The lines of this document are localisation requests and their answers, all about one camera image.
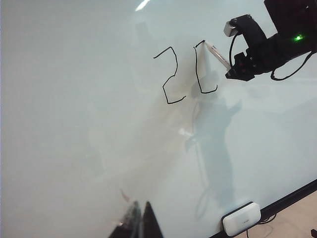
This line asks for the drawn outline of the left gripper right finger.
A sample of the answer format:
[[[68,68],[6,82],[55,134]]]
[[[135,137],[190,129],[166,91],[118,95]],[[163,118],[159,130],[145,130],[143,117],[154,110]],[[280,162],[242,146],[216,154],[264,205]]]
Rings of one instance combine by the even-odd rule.
[[[163,238],[163,234],[149,201],[147,201],[145,204],[142,231],[144,238]]]

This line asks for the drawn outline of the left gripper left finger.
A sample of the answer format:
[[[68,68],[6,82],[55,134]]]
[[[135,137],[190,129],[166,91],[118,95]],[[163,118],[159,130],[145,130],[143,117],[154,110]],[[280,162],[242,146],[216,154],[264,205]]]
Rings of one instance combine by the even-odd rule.
[[[117,223],[109,238],[138,238],[141,221],[141,209],[138,201],[134,201]]]

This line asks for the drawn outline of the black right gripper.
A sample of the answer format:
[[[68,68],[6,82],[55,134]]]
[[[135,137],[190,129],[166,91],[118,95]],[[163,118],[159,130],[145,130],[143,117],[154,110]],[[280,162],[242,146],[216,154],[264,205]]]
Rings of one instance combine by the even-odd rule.
[[[261,44],[249,47],[247,56],[241,52],[234,56],[234,65],[225,74],[227,79],[250,81],[255,75],[273,71],[284,65],[279,37],[272,36]]]

